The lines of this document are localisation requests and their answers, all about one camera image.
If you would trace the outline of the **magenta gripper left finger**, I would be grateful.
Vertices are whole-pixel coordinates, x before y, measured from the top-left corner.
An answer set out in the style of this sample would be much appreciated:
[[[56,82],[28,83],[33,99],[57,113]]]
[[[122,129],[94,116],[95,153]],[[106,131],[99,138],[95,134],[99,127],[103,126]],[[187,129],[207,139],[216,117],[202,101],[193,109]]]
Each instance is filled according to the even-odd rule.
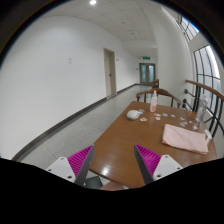
[[[59,157],[47,168],[47,171],[76,185],[83,186],[94,155],[95,148],[91,145],[68,158]]]

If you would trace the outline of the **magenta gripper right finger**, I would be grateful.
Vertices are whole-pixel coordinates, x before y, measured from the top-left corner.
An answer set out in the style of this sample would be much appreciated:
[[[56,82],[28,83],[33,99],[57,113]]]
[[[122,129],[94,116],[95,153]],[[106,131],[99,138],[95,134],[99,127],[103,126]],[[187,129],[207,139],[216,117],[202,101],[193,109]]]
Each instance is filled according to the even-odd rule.
[[[150,184],[182,169],[182,166],[171,156],[167,154],[160,156],[138,144],[134,145],[134,155],[145,184]]]

